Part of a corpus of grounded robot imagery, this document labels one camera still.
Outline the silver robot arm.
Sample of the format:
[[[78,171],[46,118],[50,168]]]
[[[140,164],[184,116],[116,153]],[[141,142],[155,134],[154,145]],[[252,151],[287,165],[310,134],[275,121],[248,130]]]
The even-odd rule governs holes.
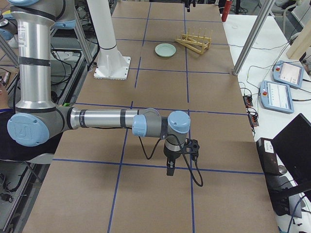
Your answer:
[[[20,101],[8,120],[9,135],[19,144],[38,146],[67,130],[78,128],[129,129],[137,137],[155,137],[164,141],[167,175],[174,174],[178,157],[195,149],[187,138],[190,117],[182,111],[161,116],[157,110],[115,109],[80,110],[74,106],[82,89],[82,79],[66,82],[69,106],[51,98],[51,29],[75,32],[88,66],[95,56],[90,52],[85,33],[72,0],[12,0],[10,11],[17,21]]]

